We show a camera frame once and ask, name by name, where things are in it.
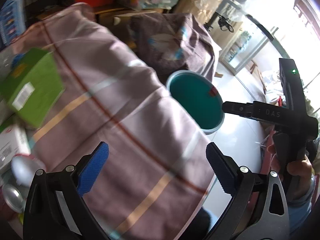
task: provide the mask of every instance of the green box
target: green box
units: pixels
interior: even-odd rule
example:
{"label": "green box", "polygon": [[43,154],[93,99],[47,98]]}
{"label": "green box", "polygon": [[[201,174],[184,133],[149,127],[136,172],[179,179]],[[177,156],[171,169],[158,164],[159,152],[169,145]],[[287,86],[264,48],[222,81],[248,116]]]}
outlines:
{"label": "green box", "polygon": [[0,84],[8,106],[34,128],[41,127],[63,90],[52,54],[36,48],[30,49]]}

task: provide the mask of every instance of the metal screw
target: metal screw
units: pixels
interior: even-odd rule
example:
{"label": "metal screw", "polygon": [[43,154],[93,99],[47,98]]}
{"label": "metal screw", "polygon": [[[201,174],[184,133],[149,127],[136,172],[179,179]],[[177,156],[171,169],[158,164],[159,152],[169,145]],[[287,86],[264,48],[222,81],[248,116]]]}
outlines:
{"label": "metal screw", "polygon": [[74,169],[75,169],[75,167],[73,165],[69,165],[66,167],[67,172],[72,172]]}
{"label": "metal screw", "polygon": [[278,176],[278,174],[277,174],[275,171],[270,171],[270,175],[271,175],[272,177]]}
{"label": "metal screw", "polygon": [[40,170],[37,170],[37,171],[36,171],[36,175],[40,176],[40,175],[42,175],[42,174],[43,174],[43,170],[40,169]]}
{"label": "metal screw", "polygon": [[243,172],[243,173],[247,173],[249,171],[249,169],[246,167],[246,166],[241,166],[240,167],[240,170]]}

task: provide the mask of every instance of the barcode label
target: barcode label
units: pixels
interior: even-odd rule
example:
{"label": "barcode label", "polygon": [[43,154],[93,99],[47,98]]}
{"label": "barcode label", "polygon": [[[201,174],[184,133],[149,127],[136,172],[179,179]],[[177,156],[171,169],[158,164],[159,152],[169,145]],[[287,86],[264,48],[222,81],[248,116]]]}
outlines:
{"label": "barcode label", "polygon": [[18,110],[20,111],[26,101],[28,100],[28,98],[31,96],[32,92],[35,90],[35,88],[33,87],[33,85],[28,82],[27,84],[25,84],[23,86],[23,88],[20,90],[20,92],[18,93],[17,97],[15,98],[15,100],[13,101],[12,105]]}
{"label": "barcode label", "polygon": [[6,149],[3,150],[3,157],[7,157],[10,153],[12,153],[11,146],[9,145]]}

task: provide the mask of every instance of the bucket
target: bucket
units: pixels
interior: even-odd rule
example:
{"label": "bucket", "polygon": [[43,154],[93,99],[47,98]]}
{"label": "bucket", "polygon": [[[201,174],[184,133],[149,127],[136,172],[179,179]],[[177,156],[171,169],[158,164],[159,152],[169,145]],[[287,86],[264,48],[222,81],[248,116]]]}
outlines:
{"label": "bucket", "polygon": [[212,134],[221,127],[224,120],[222,99],[206,78],[193,71],[179,70],[170,75],[166,86],[205,134]]}

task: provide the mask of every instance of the white tile floor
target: white tile floor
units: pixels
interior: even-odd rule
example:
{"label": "white tile floor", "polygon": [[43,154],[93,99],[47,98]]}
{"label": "white tile floor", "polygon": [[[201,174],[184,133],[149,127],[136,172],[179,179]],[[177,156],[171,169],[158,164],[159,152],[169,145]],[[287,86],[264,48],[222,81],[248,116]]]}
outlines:
{"label": "white tile floor", "polygon": [[[240,103],[253,101],[238,79],[221,63],[218,64],[217,72],[223,74],[223,77],[214,77],[213,84],[223,101]],[[260,142],[264,137],[259,122],[232,114],[225,114],[221,128],[214,134],[208,135],[224,155],[231,156],[239,166],[245,165],[253,172],[260,171]],[[220,217],[230,199],[230,195],[224,193],[217,181],[204,202],[204,207]]]}

